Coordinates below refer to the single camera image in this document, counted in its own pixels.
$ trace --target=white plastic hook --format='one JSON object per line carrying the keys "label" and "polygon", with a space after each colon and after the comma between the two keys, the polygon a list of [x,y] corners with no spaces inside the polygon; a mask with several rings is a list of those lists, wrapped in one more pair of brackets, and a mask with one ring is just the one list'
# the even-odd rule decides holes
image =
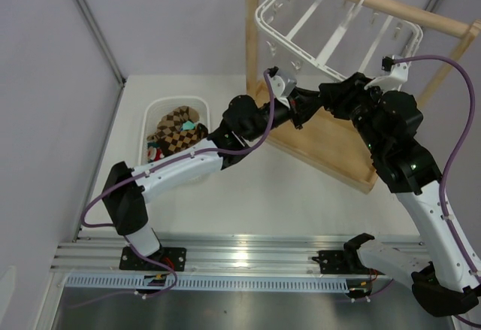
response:
{"label": "white plastic hook", "polygon": [[359,11],[361,10],[362,5],[364,4],[365,0],[359,0],[357,5],[355,5],[354,9],[352,10],[352,13],[357,16]]}

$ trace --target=robotic arm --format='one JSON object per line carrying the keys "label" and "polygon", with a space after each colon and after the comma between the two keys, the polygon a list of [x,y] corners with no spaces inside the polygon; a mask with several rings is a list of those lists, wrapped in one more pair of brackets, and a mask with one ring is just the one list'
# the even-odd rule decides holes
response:
{"label": "robotic arm", "polygon": [[[343,82],[322,83],[319,91],[310,91],[298,88],[296,79],[288,73],[272,68],[269,70],[275,95],[272,129],[289,120],[301,129],[321,107],[335,118],[352,121],[371,152],[378,175],[413,218],[432,262],[413,258],[362,234],[344,245],[349,267],[354,273],[375,268],[403,283],[434,316],[465,313],[478,304],[481,285],[480,274],[472,272],[461,247],[472,256],[471,265],[481,268],[481,261],[450,205],[449,216],[444,216],[440,208],[440,170],[429,151],[414,140],[423,119],[414,97],[390,90],[407,79],[407,70],[402,71],[398,66],[387,69],[391,72],[389,76],[372,80],[356,73]],[[234,151],[248,149],[246,141],[264,134],[269,113],[269,103],[259,108],[248,95],[239,95],[222,115],[219,128],[194,147],[132,169],[124,162],[113,166],[105,189],[130,177],[139,177],[103,198],[117,233],[126,236],[143,256],[160,251],[162,246],[148,224],[145,204],[190,178],[238,163],[248,152],[233,154]],[[207,148],[222,151],[202,151]],[[165,165],[162,171],[150,173],[160,163]],[[460,244],[452,236],[450,226],[459,234]]]}

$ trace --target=red wire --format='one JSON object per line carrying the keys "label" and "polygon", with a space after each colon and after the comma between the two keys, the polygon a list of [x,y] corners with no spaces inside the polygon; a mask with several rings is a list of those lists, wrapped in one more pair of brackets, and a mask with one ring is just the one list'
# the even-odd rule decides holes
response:
{"label": "red wire", "polygon": [[169,266],[169,268],[171,268],[172,270],[175,270],[174,263],[168,257],[166,257],[164,261],[167,262],[167,265]]}

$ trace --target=gray wall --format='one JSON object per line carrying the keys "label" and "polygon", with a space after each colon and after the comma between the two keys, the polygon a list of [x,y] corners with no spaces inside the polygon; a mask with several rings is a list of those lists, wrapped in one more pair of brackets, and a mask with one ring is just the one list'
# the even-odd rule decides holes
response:
{"label": "gray wall", "polygon": [[[439,13],[467,23],[481,18],[481,0],[445,0]],[[455,43],[444,35],[428,32],[420,53],[448,54]],[[437,67],[434,63],[419,63],[410,74],[410,88],[418,92]],[[470,135],[462,147],[447,183],[447,193],[456,216],[474,249],[481,254],[481,38],[465,53],[461,64],[473,80],[478,102]],[[461,134],[467,118],[469,101],[462,77],[453,71],[423,111],[425,122],[419,140],[434,154],[442,167]],[[481,323],[481,306],[477,307],[477,322]]]}
{"label": "gray wall", "polygon": [[126,74],[244,73],[244,0],[89,2]]}
{"label": "gray wall", "polygon": [[1,329],[28,329],[68,241],[118,89],[72,0],[0,0]]}

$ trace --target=brown checkered fabric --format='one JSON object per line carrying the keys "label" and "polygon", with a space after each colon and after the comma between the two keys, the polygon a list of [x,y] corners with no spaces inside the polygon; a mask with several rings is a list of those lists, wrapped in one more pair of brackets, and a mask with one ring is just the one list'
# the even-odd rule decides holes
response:
{"label": "brown checkered fabric", "polygon": [[175,110],[173,110],[172,112],[170,112],[169,114],[166,114],[165,116],[163,116],[162,120],[160,121],[160,123],[162,122],[170,122],[172,121],[174,123],[174,125],[180,123],[182,125],[182,123],[184,122],[187,122],[187,121],[190,121],[190,122],[197,122],[199,119],[198,117],[198,113],[196,110],[194,110],[193,108],[189,107],[189,106],[180,106],[178,108],[176,108]]}
{"label": "brown checkered fabric", "polygon": [[208,135],[207,127],[199,123],[195,129],[189,131],[180,131],[169,136],[165,136],[157,144],[165,156],[178,153],[186,148],[197,144],[201,139]]}
{"label": "brown checkered fabric", "polygon": [[156,133],[147,136],[148,141],[158,142],[164,137],[171,136],[175,132],[180,132],[184,122],[197,122],[199,115],[196,110],[189,106],[181,106],[163,116],[157,125]]}

